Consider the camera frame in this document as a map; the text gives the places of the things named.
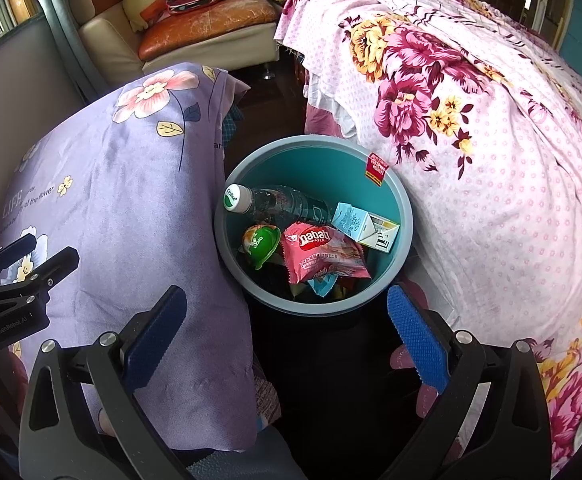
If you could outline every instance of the empty water bottle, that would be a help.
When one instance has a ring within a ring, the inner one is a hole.
[[[226,211],[248,215],[255,222],[267,222],[284,231],[294,222],[328,224],[333,209],[322,200],[287,186],[249,188],[231,184],[224,192]]]

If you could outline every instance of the white bottle cap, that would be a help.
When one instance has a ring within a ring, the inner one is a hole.
[[[245,213],[253,202],[252,191],[240,184],[231,184],[224,192],[224,208],[232,213]]]

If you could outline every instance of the sofa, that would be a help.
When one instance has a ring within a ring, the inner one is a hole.
[[[112,88],[178,62],[225,70],[276,61],[278,10],[266,0],[221,0],[134,32],[122,0],[69,0],[92,62]]]

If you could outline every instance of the blue and white carton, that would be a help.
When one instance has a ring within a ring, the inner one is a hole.
[[[331,224],[359,244],[383,253],[391,251],[400,228],[389,219],[344,202],[338,203]]]

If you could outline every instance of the metal screw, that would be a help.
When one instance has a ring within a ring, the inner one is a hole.
[[[526,353],[531,349],[531,347],[529,346],[529,343],[527,343],[526,341],[522,341],[522,340],[520,340],[516,343],[516,348],[522,353]]]
[[[455,334],[455,338],[463,345],[468,345],[473,341],[473,336],[464,330],[460,330],[457,334]]]
[[[102,346],[111,346],[117,340],[117,335],[113,332],[106,332],[100,336],[100,344]]]
[[[53,339],[47,339],[42,343],[42,346],[40,348],[42,349],[42,352],[48,354],[51,350],[55,348],[55,341],[53,341]]]

